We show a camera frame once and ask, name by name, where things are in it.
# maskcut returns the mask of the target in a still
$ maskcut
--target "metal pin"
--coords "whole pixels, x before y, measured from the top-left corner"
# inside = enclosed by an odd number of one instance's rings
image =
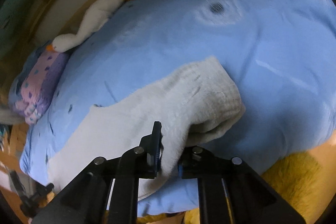
[[[203,148],[201,148],[201,147],[199,147],[199,146],[195,146],[194,148],[193,148],[193,153],[195,153],[195,154],[200,154],[200,153],[202,153],[203,152]]]
[[[241,158],[239,158],[239,157],[234,157],[234,158],[232,158],[232,163],[234,164],[234,165],[240,165],[240,164],[242,164],[243,163],[243,161],[241,160]]]
[[[135,154],[141,154],[143,153],[145,150],[141,147],[141,146],[137,146],[134,148],[134,153]]]
[[[93,162],[97,165],[100,165],[102,164],[103,162],[105,161],[105,158],[104,157],[97,157],[93,160]]]

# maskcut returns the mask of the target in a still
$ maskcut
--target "yellow fuzzy fabric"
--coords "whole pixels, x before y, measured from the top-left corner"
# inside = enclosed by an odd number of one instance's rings
[[[304,152],[278,160],[262,177],[307,223],[311,223],[318,202],[320,170],[319,163]],[[199,209],[186,212],[184,223],[199,224]]]
[[[138,217],[136,220],[137,224],[144,224],[144,223],[150,223],[150,222],[156,222],[156,221],[160,221],[162,219],[167,218],[166,214],[160,214],[157,216],[145,216],[145,217]]]

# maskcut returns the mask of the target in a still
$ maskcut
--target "bed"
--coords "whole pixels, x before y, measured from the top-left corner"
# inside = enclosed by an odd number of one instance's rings
[[[218,17],[211,4],[228,13]],[[47,113],[28,131],[20,167],[48,183],[48,160],[91,105],[114,104],[184,63],[215,55],[238,85],[247,113],[205,147],[221,157],[238,155],[262,173],[331,136],[334,16],[331,0],[128,2],[70,58]],[[173,177],[139,203],[139,215],[195,208],[196,188]]]

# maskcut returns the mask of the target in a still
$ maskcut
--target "gray fabric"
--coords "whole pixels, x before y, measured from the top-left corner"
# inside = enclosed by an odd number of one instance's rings
[[[25,119],[19,114],[10,110],[8,107],[0,106],[0,123],[1,124],[18,124],[25,122]]]
[[[185,146],[221,137],[244,111],[238,88],[216,58],[184,65],[115,105],[92,106],[49,159],[49,180],[60,191],[95,157],[116,158],[138,146],[160,121],[161,171],[154,180],[140,180],[139,199],[145,198],[166,182]]]

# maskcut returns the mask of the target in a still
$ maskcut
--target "plush toy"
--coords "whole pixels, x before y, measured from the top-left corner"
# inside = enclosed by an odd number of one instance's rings
[[[112,13],[115,12],[124,1],[125,0],[97,0],[86,10],[77,34],[61,34],[57,36],[46,49],[51,52],[65,52],[80,45],[94,32],[97,32],[103,27]]]

